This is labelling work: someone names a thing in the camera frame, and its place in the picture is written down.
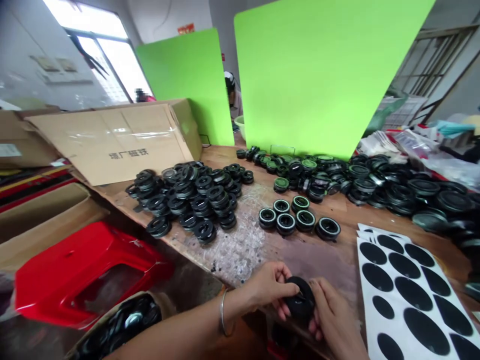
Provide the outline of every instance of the red stool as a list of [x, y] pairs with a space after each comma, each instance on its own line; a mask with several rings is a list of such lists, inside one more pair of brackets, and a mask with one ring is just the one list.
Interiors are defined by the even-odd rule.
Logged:
[[15, 308], [26, 318], [88, 330], [101, 314], [76, 300], [100, 276], [117, 265], [143, 273], [117, 303], [168, 280], [175, 267], [149, 244], [94, 222], [31, 258], [15, 275]]

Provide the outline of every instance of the green panel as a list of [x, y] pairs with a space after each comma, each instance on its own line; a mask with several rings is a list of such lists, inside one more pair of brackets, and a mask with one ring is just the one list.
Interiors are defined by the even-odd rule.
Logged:
[[234, 145], [217, 29], [141, 45], [136, 52], [157, 100], [188, 98], [198, 132], [213, 145]]
[[279, 0], [235, 17], [248, 146], [347, 159], [435, 0]]

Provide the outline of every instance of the bracelet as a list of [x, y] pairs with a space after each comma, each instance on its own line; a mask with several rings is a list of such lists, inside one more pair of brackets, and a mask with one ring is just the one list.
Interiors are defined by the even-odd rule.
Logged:
[[227, 330], [225, 329], [225, 322], [224, 322], [224, 301], [225, 301], [225, 295], [227, 295], [227, 289], [225, 289], [225, 292], [223, 293], [223, 297], [221, 299], [221, 304], [220, 304], [220, 319], [221, 319], [221, 329], [223, 331], [223, 335], [225, 335], [226, 338], [229, 338], [232, 336], [234, 333], [234, 328], [235, 325], [233, 326], [233, 329], [231, 330], [231, 333], [227, 333]]

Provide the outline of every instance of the wooden workbench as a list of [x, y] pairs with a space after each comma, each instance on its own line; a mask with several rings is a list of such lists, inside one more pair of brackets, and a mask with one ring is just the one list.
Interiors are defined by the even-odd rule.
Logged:
[[[443, 268], [453, 289], [464, 306], [471, 311], [480, 311], [480, 304], [463, 293], [467, 275], [471, 271], [469, 260], [448, 239], [427, 233], [406, 217], [398, 217], [386, 209], [369, 205], [355, 206], [338, 193], [327, 196], [321, 204], [312, 204], [310, 210], [316, 219], [327, 216], [341, 226], [337, 243], [324, 242], [314, 234], [299, 231], [282, 238], [276, 231], [265, 231], [258, 225], [259, 210], [272, 207], [274, 200], [282, 198], [291, 202], [296, 192], [287, 191], [280, 195], [273, 191], [275, 175], [252, 162], [239, 160], [236, 147], [210, 146], [203, 149], [201, 161], [212, 169], [221, 169], [232, 163], [239, 163], [252, 170], [254, 183], [242, 186], [242, 196], [235, 211], [237, 225], [230, 231], [217, 227], [215, 241], [201, 246], [196, 237], [183, 230], [177, 221], [162, 240], [187, 259], [203, 268], [231, 287], [239, 287], [263, 262], [284, 261], [294, 275], [306, 279], [324, 276], [347, 298], [360, 321], [364, 320], [360, 273], [357, 255], [358, 223], [371, 225], [395, 233], [404, 234], [412, 241], [428, 249]], [[104, 186], [90, 186], [77, 172], [74, 175], [91, 189], [110, 201], [115, 207], [146, 227], [152, 214], [133, 209], [137, 201], [125, 193], [132, 181]], [[306, 331], [297, 331], [308, 337]]]

